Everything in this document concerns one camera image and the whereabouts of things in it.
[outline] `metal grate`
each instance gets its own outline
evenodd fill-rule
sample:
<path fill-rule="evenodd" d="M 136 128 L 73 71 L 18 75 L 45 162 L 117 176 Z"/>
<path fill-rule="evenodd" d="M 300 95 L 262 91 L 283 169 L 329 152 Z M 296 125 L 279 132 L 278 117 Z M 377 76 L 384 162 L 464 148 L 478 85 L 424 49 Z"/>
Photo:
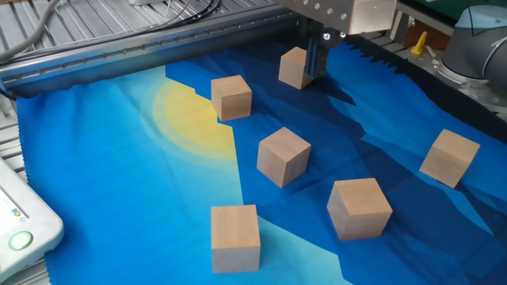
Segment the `metal grate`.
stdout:
<path fill-rule="evenodd" d="M 210 0 L 189 1 L 179 20 L 196 15 L 210 3 Z M 166 11 L 167 19 L 176 17 L 185 3 L 186 0 L 173 0 L 167 10 L 168 1 L 132 6 L 127 0 L 61 0 L 41 39 L 26 52 L 141 29 L 162 21 Z M 211 17 L 271 5 L 273 0 L 222 0 L 219 12 Z M 0 5 L 0 52 L 28 38 L 47 7 L 47 0 L 15 0 Z"/>

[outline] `wooden cube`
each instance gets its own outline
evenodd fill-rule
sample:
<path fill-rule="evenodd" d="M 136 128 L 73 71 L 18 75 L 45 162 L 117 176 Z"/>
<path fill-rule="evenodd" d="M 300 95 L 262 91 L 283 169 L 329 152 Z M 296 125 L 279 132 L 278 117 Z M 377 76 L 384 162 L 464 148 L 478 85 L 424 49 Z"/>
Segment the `wooden cube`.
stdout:
<path fill-rule="evenodd" d="M 212 105 L 222 121 L 250 116 L 252 90 L 241 75 L 214 79 Z"/>
<path fill-rule="evenodd" d="M 282 55 L 278 80 L 297 89 L 303 89 L 311 82 L 311 78 L 304 73 L 307 64 L 307 51 L 294 47 L 290 52 Z"/>
<path fill-rule="evenodd" d="M 454 188 L 474 160 L 479 147 L 476 142 L 444 129 L 419 170 Z"/>
<path fill-rule="evenodd" d="M 341 241 L 380 236 L 393 212 L 375 178 L 334 182 L 327 210 Z"/>
<path fill-rule="evenodd" d="M 213 273 L 257 271 L 260 256 L 255 205 L 212 207 Z"/>
<path fill-rule="evenodd" d="M 310 143 L 286 127 L 259 143 L 257 169 L 283 188 L 307 169 Z"/>

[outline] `cable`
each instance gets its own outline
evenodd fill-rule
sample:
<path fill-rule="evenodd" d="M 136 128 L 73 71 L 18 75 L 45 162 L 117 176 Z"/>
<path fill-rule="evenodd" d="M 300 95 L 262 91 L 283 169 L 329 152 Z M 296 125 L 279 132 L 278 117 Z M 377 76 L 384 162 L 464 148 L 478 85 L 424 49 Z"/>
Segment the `cable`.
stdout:
<path fill-rule="evenodd" d="M 16 47 L 13 47 L 12 49 L 9 49 L 9 50 L 5 51 L 4 53 L 0 54 L 0 63 L 11 59 L 13 56 L 19 54 L 20 52 L 23 52 L 26 48 L 29 48 L 30 46 L 32 46 L 39 39 L 40 34 L 44 31 L 44 27 L 46 25 L 46 21 L 49 18 L 49 15 L 51 14 L 53 9 L 55 8 L 56 4 L 58 4 L 58 2 L 59 2 L 59 0 L 51 0 L 50 6 L 44 11 L 44 15 L 40 19 L 39 26 L 37 26 L 37 30 L 36 30 L 36 32 L 40 30 L 40 33 L 36 34 L 36 32 L 34 32 L 22 44 L 20 44 Z M 170 8 L 170 3 L 171 3 L 171 1 L 168 2 L 167 9 L 166 9 L 166 15 L 164 16 L 164 18 L 167 17 L 167 14 L 168 14 L 169 8 Z M 46 48 L 46 49 L 40 50 L 40 51 L 28 52 L 28 53 L 23 54 L 20 57 L 17 57 L 17 59 L 25 58 L 25 57 L 33 56 L 33 55 L 47 54 L 47 53 L 52 53 L 52 52 L 68 51 L 70 49 L 83 48 L 83 47 L 87 47 L 87 46 L 90 46 L 93 44 L 103 44 L 103 43 L 106 43 L 106 42 L 109 42 L 112 40 L 121 40 L 121 39 L 129 37 L 129 36 L 137 36 L 139 34 L 149 32 L 149 31 L 152 31 L 152 30 L 158 29 L 158 28 L 168 28 L 168 27 L 163 27 L 163 26 L 170 24 L 172 21 L 174 21 L 175 19 L 180 17 L 183 14 L 183 12 L 185 12 L 185 10 L 189 6 L 189 4 L 190 4 L 190 0 L 188 0 L 185 3 L 185 5 L 183 6 L 183 8 L 181 9 L 181 11 L 179 13 L 177 13 L 173 18 L 171 18 L 168 21 L 167 20 L 161 21 L 157 24 L 149 25 L 149 26 L 143 27 L 141 29 L 135 28 L 130 31 L 117 33 L 115 35 L 107 35 L 107 36 L 101 36 L 101 37 L 93 38 L 93 39 L 80 40 L 77 42 L 59 45 L 58 47 L 50 47 L 50 48 Z"/>
<path fill-rule="evenodd" d="M 12 47 L 4 51 L 2 54 L 0 54 L 0 63 L 9 60 L 13 56 L 26 50 L 27 48 L 30 48 L 35 42 L 38 41 L 38 39 L 46 29 L 46 22 L 48 21 L 49 15 L 51 15 L 53 8 L 55 8 L 58 2 L 60 2 L 60 0 L 51 0 L 49 2 L 47 9 L 40 17 L 39 25 L 37 26 L 35 32 L 33 32 L 33 34 L 21 44 L 18 44 L 17 46 Z"/>

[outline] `black cable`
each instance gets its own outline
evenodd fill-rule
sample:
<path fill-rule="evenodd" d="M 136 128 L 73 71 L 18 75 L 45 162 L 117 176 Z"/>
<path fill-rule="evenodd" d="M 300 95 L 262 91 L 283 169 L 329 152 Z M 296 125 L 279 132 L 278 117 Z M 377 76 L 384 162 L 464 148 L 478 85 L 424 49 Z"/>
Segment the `black cable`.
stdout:
<path fill-rule="evenodd" d="M 148 34 L 150 32 L 158 32 L 158 31 L 165 31 L 165 30 L 168 30 L 168 29 L 175 29 L 175 28 L 179 28 L 183 25 L 189 25 L 189 24 L 192 24 L 196 21 L 200 21 L 200 20 L 203 20 L 205 19 L 207 16 L 209 16 L 210 14 L 214 13 L 220 6 L 220 3 L 221 3 L 221 0 L 211 0 L 208 4 L 208 6 L 206 6 L 204 9 L 202 9 L 199 13 L 191 16 L 191 17 L 188 17 L 184 20 L 181 20 L 179 22 L 176 22 L 174 24 L 171 24 L 171 25 L 168 25 L 166 27 L 161 27 L 161 28 L 154 28 L 150 31 L 146 31 L 146 32 L 142 32 L 142 33 L 136 33 L 136 34 L 132 34 L 132 35 L 125 35 L 124 38 L 122 39 L 126 39 L 126 38 L 129 38 L 129 37 L 132 37 L 132 36 L 140 36 L 140 35 L 145 35 L 145 34 Z M 91 42 L 89 45 L 83 45 L 83 47 L 80 47 L 80 48 L 85 48 L 85 47 L 89 47 L 91 45 L 94 45 L 93 42 Z M 15 63 L 15 62 L 19 62 L 20 60 L 26 60 L 26 59 L 34 59 L 36 57 L 39 57 L 39 56 L 46 56 L 46 55 L 54 55 L 54 54 L 57 54 L 57 53 L 60 53 L 60 52 L 64 52 L 64 51 L 69 51 L 69 50 L 73 50 L 75 49 L 75 47 L 73 46 L 69 46 L 69 47 L 66 47 L 66 48 L 61 48 L 59 49 L 58 51 L 50 51 L 50 52 L 47 52 L 47 53 L 44 53 L 44 50 L 41 51 L 40 54 L 31 54 L 31 55 L 26 55 L 26 56 L 19 56 L 9 62 L 5 62 L 5 63 Z"/>
<path fill-rule="evenodd" d="M 2 96 L 5 96 L 5 97 L 9 98 L 10 100 L 14 100 L 14 101 L 16 100 L 16 97 L 10 96 L 10 95 L 9 95 L 9 92 L 4 91 L 4 90 L 3 90 L 3 89 L 1 89 L 1 88 L 0 88 L 0 94 L 1 94 Z"/>

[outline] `blue cloth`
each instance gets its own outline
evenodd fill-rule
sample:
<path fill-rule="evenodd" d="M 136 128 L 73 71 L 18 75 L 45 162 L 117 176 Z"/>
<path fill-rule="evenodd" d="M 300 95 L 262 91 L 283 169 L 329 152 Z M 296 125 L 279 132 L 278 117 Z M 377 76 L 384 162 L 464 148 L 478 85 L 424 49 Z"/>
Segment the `blue cloth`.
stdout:
<path fill-rule="evenodd" d="M 325 80 L 293 89 L 277 80 L 287 51 L 257 43 L 20 99 L 29 183 L 66 227 L 46 256 L 53 285 L 505 283 L 507 146 L 347 45 L 331 51 Z M 253 102 L 251 116 L 223 123 L 235 159 L 197 155 L 159 127 L 158 98 L 193 92 L 166 78 L 209 99 L 210 80 L 236 74 Z M 193 106 L 171 104 L 168 116 Z M 307 171 L 280 189 L 256 160 L 258 143 L 283 126 L 312 150 Z M 443 128 L 481 144 L 456 189 L 418 172 Z M 393 216 L 381 237 L 339 241 L 326 209 L 332 184 L 365 177 Z M 241 203 L 257 205 L 261 270 L 213 275 L 209 208 Z"/>

